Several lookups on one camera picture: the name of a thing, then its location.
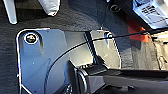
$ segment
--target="white object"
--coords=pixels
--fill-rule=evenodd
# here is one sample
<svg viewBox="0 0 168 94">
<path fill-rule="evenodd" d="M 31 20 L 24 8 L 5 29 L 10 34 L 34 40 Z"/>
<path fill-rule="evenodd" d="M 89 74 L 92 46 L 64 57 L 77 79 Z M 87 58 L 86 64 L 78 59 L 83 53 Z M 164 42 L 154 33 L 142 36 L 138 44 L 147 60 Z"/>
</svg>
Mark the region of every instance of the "white object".
<svg viewBox="0 0 168 94">
<path fill-rule="evenodd" d="M 165 35 L 159 35 L 157 38 L 168 38 L 168 34 L 165 34 Z"/>
<path fill-rule="evenodd" d="M 14 0 L 3 0 L 3 1 L 4 1 L 5 8 L 8 14 L 9 22 L 11 24 L 16 24 L 17 19 L 16 19 Z"/>
<path fill-rule="evenodd" d="M 106 0 L 107 2 L 110 2 L 110 0 Z"/>
<path fill-rule="evenodd" d="M 136 14 L 138 14 L 151 28 L 161 28 L 168 24 L 168 0 L 150 0 L 139 7 L 134 8 Z"/>
<path fill-rule="evenodd" d="M 17 23 L 14 0 L 3 0 L 11 24 Z M 59 10 L 60 0 L 38 0 L 47 15 L 55 16 Z"/>
<path fill-rule="evenodd" d="M 55 16 L 59 10 L 60 0 L 38 0 L 46 14 Z"/>
</svg>

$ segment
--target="black cable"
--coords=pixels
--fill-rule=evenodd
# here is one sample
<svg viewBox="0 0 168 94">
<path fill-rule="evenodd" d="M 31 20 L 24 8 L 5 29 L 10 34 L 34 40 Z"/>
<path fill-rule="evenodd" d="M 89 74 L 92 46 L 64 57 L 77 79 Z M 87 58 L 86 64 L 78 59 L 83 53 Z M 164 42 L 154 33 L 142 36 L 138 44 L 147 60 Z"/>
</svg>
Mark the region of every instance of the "black cable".
<svg viewBox="0 0 168 94">
<path fill-rule="evenodd" d="M 103 20 L 102 22 L 100 23 L 100 28 L 103 27 L 103 24 L 104 24 L 104 21 L 106 20 L 106 17 L 107 17 L 107 9 L 109 8 L 109 5 L 110 5 L 110 2 L 108 2 L 107 6 L 105 7 L 105 12 L 104 12 L 104 17 L 103 17 Z"/>
<path fill-rule="evenodd" d="M 126 37 L 126 36 L 132 36 L 132 35 L 138 35 L 138 34 L 141 34 L 141 35 L 145 35 L 147 33 L 160 33 L 160 32 L 163 32 L 163 31 L 166 31 L 168 30 L 168 27 L 163 27 L 163 28 L 157 28 L 157 29 L 150 29 L 150 30 L 144 30 L 144 31 L 141 31 L 141 32 L 137 32 L 137 33 L 132 33 L 132 34 L 127 34 L 127 35 L 121 35 L 121 36 L 112 36 L 112 37 L 106 37 L 106 38 L 98 38 L 98 39 L 93 39 L 93 40 L 90 40 L 90 41 L 86 41 L 86 42 L 83 42 L 83 43 L 80 43 L 72 48 L 70 48 L 69 50 L 65 51 L 62 55 L 60 55 L 52 64 L 51 66 L 49 67 L 49 69 L 47 70 L 47 73 L 46 73 L 46 76 L 45 76 L 45 81 L 44 81 L 44 94 L 46 94 L 46 86 L 47 86 L 47 80 L 48 80 L 48 76 L 49 76 L 49 73 L 52 69 L 52 67 L 54 66 L 54 64 L 60 59 L 62 58 L 65 54 L 67 54 L 68 52 L 72 51 L 73 49 L 77 48 L 77 47 L 80 47 L 84 44 L 87 44 L 89 42 L 93 42 L 93 41 L 98 41 L 98 40 L 104 40 L 104 39 L 112 39 L 112 38 L 120 38 L 120 37 Z"/>
</svg>

